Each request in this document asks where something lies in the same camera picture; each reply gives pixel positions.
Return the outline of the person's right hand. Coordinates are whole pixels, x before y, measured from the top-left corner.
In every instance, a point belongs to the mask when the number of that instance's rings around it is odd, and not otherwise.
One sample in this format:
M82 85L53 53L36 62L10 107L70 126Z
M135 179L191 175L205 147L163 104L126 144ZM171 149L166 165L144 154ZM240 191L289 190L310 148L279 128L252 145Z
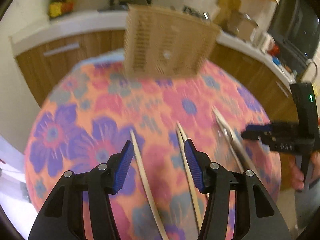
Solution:
M312 181L319 179L319 168L320 168L320 156L319 152L313 152L311 155L311 162L314 165ZM304 174L296 165L295 157L291 156L289 161L290 174L291 174L291 186L296 191L302 191L304 189Z

